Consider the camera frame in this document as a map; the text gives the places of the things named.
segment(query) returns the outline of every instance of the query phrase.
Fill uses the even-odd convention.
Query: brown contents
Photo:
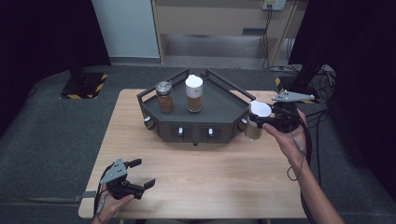
[[[262,129],[254,127],[252,124],[248,123],[245,129],[245,136],[252,140],[257,140],[262,136]]]
[[[198,112],[202,108],[201,97],[191,98],[187,96],[187,108],[190,112]]]
[[[158,96],[158,101],[160,102],[160,108],[163,113],[170,113],[174,109],[174,102],[172,94],[165,96]]]

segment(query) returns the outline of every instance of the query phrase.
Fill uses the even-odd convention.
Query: person's left hand
[[[107,185],[104,184],[102,186],[102,193],[99,200],[99,203],[104,200],[104,205],[102,211],[99,214],[96,214],[92,223],[108,223],[111,218],[113,218],[120,209],[131,200],[134,199],[134,195],[127,195],[119,200],[113,198],[107,190]]]

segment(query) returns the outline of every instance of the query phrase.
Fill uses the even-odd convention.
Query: electrical outlet
[[[287,0],[264,0],[262,4],[262,10],[269,10],[269,6],[274,11],[281,11],[286,5]]]

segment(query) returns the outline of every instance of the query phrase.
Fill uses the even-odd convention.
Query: table top
[[[243,133],[228,144],[167,143],[149,131],[136,95],[122,90],[108,124],[87,191],[97,190],[103,171],[118,158],[142,159],[128,169],[132,184],[156,179],[141,200],[125,205],[121,218],[281,218],[306,217],[300,188],[276,140],[262,131],[258,140]],[[272,103],[273,91],[248,91]],[[91,218],[93,198],[84,198],[78,214]]]

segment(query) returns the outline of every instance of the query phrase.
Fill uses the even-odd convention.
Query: human arm
[[[119,200],[113,198],[107,190],[106,184],[102,186],[102,193],[99,203],[103,204],[103,208],[99,213],[96,213],[92,219],[92,224],[107,224],[111,218],[113,218],[120,209],[134,198],[134,195],[130,194]]]
[[[305,115],[301,111],[299,111],[299,113],[305,123]],[[318,185],[317,180],[308,166],[305,154],[301,153],[294,142],[293,136],[303,149],[306,149],[304,128],[300,125],[292,133],[280,133],[269,124],[265,123],[262,127],[276,139],[281,151],[288,159],[291,169],[296,176],[298,176],[297,181],[314,220],[317,223],[344,223],[344,220],[339,216],[321,187]]]

